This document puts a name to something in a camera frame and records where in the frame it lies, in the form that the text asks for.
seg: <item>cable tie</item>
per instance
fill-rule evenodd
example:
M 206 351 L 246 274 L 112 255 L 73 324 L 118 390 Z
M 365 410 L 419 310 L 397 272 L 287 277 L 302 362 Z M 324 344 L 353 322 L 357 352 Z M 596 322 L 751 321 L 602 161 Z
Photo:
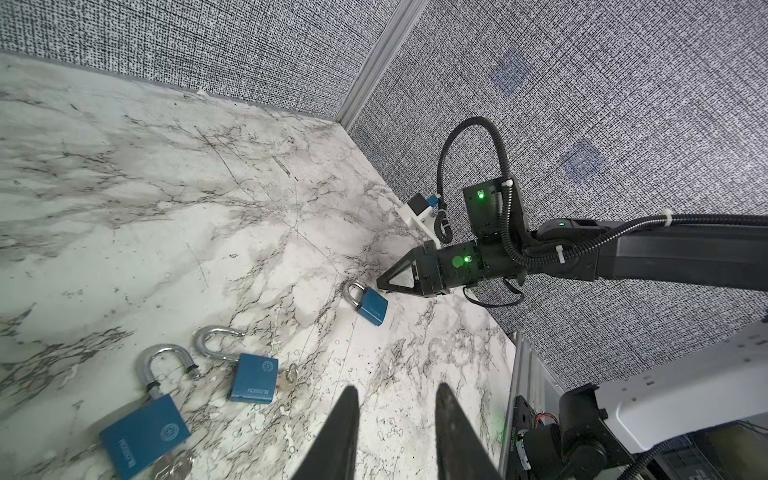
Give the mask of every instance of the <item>cable tie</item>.
M 565 263 L 565 257 L 563 257 L 563 246 L 556 245 L 554 249 L 558 251 L 558 259 L 560 259 L 560 263 Z
M 664 226 L 669 227 L 672 224 L 672 210 L 668 208 L 662 208 L 661 214 L 667 218 L 667 221 L 664 222 Z

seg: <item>blue padlock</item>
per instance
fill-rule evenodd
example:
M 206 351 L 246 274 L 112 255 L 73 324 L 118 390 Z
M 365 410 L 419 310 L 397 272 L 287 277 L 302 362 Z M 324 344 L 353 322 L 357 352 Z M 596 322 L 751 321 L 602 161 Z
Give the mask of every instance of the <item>blue padlock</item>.
M 213 333 L 229 333 L 245 336 L 242 330 L 228 326 L 204 326 L 194 335 L 195 349 L 204 357 L 236 363 L 235 380 L 232 381 L 230 400 L 233 402 L 271 403 L 277 385 L 277 359 L 268 356 L 239 353 L 235 355 L 211 352 L 205 346 L 208 336 Z
M 175 353 L 187 373 L 193 379 L 200 378 L 192 356 L 178 345 L 161 343 L 139 355 L 139 378 L 147 387 L 151 401 L 99 433 L 115 471 L 123 480 L 134 477 L 190 436 L 173 399 L 160 392 L 160 383 L 152 374 L 152 359 L 165 352 Z
M 362 290 L 362 297 L 359 302 L 355 300 L 352 296 L 352 292 L 350 292 L 352 287 L 357 287 Z M 342 295 L 344 295 L 344 298 L 346 298 L 348 302 L 355 306 L 363 318 L 376 326 L 384 323 L 387 301 L 386 298 L 379 294 L 379 292 L 375 291 L 373 288 L 363 286 L 355 280 L 350 280 L 349 282 L 344 283 L 344 286 L 342 287 Z

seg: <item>marble surface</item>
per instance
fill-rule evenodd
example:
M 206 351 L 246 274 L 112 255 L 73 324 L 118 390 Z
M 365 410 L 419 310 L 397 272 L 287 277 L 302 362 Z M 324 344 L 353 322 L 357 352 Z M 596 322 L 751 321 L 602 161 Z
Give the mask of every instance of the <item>marble surface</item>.
M 0 464 L 22 478 L 111 478 L 98 431 L 141 404 L 137 354 L 274 356 L 268 406 L 229 402 L 232 367 L 154 363 L 192 437 L 191 478 L 289 478 L 347 384 L 356 478 L 436 478 L 434 405 L 457 393 L 498 459 L 514 346 L 460 293 L 389 294 L 376 327 L 342 299 L 421 239 L 328 121 L 0 55 Z M 299 366 L 299 379 L 284 370 Z

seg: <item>black and white patterned wall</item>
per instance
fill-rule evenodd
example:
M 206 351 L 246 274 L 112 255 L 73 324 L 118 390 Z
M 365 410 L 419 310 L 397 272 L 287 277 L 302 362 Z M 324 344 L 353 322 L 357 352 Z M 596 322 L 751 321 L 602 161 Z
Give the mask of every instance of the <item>black and white patterned wall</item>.
M 445 137 L 481 114 L 501 128 L 531 226 L 556 217 L 768 214 L 768 4 L 432 0 L 350 134 L 395 193 L 435 191 Z M 461 188 L 498 174 L 466 131 L 445 169 L 455 241 Z M 497 283 L 484 301 L 510 299 Z M 635 374 L 766 315 L 768 296 L 640 281 L 529 277 L 521 329 L 565 386 Z
M 0 0 L 0 48 L 335 118 L 397 0 Z

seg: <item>black corrugated cable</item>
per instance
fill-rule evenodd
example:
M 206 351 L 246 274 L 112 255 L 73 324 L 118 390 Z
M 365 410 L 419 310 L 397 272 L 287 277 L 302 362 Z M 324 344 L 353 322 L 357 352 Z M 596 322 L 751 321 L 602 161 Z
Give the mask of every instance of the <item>black corrugated cable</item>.
M 445 143 L 442 145 L 442 151 L 440 152 L 440 158 L 437 160 L 437 216 L 435 218 L 435 235 L 443 243 L 451 243 L 453 241 L 453 230 L 448 222 L 446 216 L 446 209 L 448 205 L 445 203 L 444 196 L 442 194 L 442 165 L 445 162 L 445 157 L 448 156 L 448 150 L 450 150 L 453 141 L 459 136 L 466 128 L 472 125 L 479 125 L 483 127 L 491 135 L 493 145 L 496 147 L 496 155 L 498 156 L 498 166 L 502 170 L 502 178 L 509 178 L 509 160 L 507 159 L 507 149 L 504 146 L 504 140 L 502 134 L 499 133 L 496 125 L 492 121 L 485 117 L 471 117 L 458 124 Z
M 661 449 L 663 449 L 665 446 L 667 446 L 667 443 L 669 443 L 669 440 L 657 443 L 656 445 L 652 446 L 650 450 L 646 450 L 645 452 L 637 454 L 637 456 L 634 458 L 634 462 L 626 467 L 626 469 L 616 480 L 634 480 L 634 476 L 640 473 L 640 470 L 647 467 L 650 461 L 654 459 L 656 454 L 660 452 Z

